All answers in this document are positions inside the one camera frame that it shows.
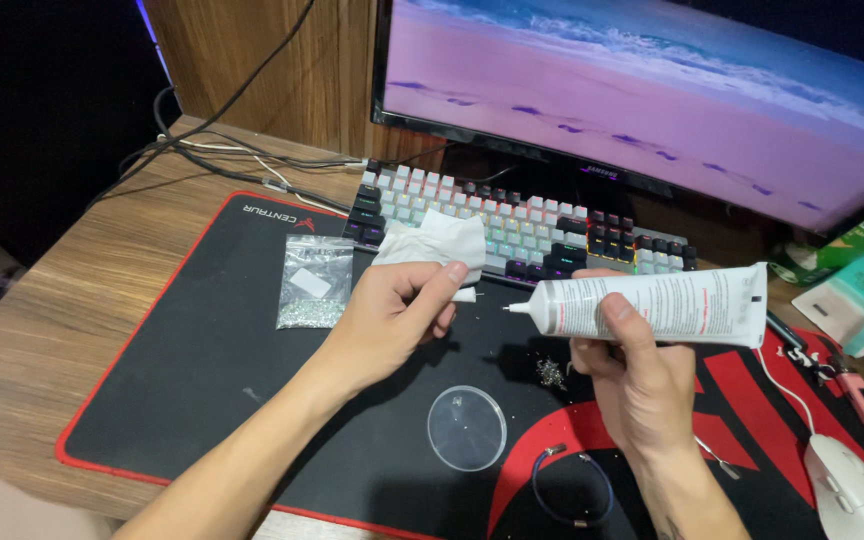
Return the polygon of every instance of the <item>black mouse pad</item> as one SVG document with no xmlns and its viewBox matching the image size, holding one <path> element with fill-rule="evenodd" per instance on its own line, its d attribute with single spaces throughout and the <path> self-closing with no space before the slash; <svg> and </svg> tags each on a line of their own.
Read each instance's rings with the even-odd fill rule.
<svg viewBox="0 0 864 540">
<path fill-rule="evenodd" d="M 165 485 L 222 441 L 328 333 L 275 329 L 286 235 L 340 236 L 343 226 L 343 218 L 304 206 L 229 196 L 56 441 L 59 460 Z M 355 279 L 371 260 L 355 253 Z M 286 473 L 274 508 L 410 538 L 655 537 L 628 464 L 602 425 L 591 381 L 571 373 L 566 390 L 539 384 L 538 361 L 566 369 L 568 341 L 543 337 L 529 317 L 502 311 L 526 301 L 528 291 L 486 280 L 477 290 L 482 296 L 460 304 L 447 338 L 420 348 L 325 426 Z M 809 340 L 816 350 L 823 346 Z M 699 357 L 695 431 L 741 471 L 733 480 L 706 456 L 752 537 L 824 537 L 803 484 L 798 455 L 809 433 L 796 409 L 768 384 L 750 350 L 702 347 Z M 846 400 L 785 364 L 781 376 L 807 387 L 800 391 L 813 415 L 838 418 L 838 437 L 864 450 L 864 431 Z M 451 469 L 428 441 L 429 409 L 456 386 L 485 391 L 508 427 L 500 457 L 479 472 Z M 774 421 L 763 429 L 756 419 L 765 411 Z M 533 462 L 562 442 L 568 449 L 539 471 L 539 493 L 570 519 L 603 508 L 606 486 L 578 457 L 587 452 L 614 488 L 614 510 L 602 527 L 566 526 L 536 502 Z"/>
</svg>

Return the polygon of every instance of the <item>computer mouse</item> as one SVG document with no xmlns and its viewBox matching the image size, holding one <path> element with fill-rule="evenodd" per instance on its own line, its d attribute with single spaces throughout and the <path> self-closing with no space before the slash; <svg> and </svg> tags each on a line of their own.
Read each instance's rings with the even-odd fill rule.
<svg viewBox="0 0 864 540">
<path fill-rule="evenodd" d="M 864 538 L 864 462 L 833 437 L 812 435 L 805 469 L 828 539 Z"/>
</svg>

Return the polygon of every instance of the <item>bracelet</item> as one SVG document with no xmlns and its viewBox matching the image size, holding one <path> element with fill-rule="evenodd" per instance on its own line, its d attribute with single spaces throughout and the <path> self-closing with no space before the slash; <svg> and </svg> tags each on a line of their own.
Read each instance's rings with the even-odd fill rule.
<svg viewBox="0 0 864 540">
<path fill-rule="evenodd" d="M 556 454 L 560 454 L 566 451 L 566 443 L 561 443 L 553 447 L 546 448 L 538 455 L 538 458 L 535 459 L 535 463 L 532 466 L 532 491 L 535 494 L 535 500 L 538 501 L 538 505 L 542 508 L 546 514 L 549 515 L 555 521 L 573 527 L 575 529 L 588 529 L 590 527 L 599 527 L 601 526 L 609 514 L 612 513 L 613 506 L 616 504 L 616 494 L 613 492 L 612 483 L 609 481 L 609 476 L 606 474 L 602 467 L 599 466 L 598 463 L 595 462 L 594 459 L 590 455 L 585 452 L 579 453 L 579 460 L 582 460 L 584 463 L 588 463 L 592 467 L 598 471 L 599 475 L 602 476 L 602 480 L 605 481 L 606 487 L 608 488 L 608 504 L 606 505 L 605 511 L 602 512 L 601 515 L 594 519 L 584 519 L 584 520 L 570 520 L 566 518 L 546 504 L 546 501 L 543 499 L 542 495 L 539 495 L 539 468 L 542 466 L 543 461 L 550 456 L 555 456 Z"/>
</svg>

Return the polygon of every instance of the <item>plastic bag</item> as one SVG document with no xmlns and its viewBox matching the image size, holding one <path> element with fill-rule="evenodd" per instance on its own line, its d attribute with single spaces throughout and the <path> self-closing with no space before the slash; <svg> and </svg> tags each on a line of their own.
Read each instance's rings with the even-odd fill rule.
<svg viewBox="0 0 864 540">
<path fill-rule="evenodd" d="M 353 291 L 354 241 L 289 234 L 275 329 L 332 328 Z"/>
</svg>

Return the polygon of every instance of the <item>beach wallpaper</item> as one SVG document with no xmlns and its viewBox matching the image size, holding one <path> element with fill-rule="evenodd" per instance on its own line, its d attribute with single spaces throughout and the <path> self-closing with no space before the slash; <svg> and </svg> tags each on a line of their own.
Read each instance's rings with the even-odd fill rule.
<svg viewBox="0 0 864 540">
<path fill-rule="evenodd" d="M 394 0 L 384 109 L 814 231 L 864 206 L 864 62 L 669 2 Z"/>
</svg>

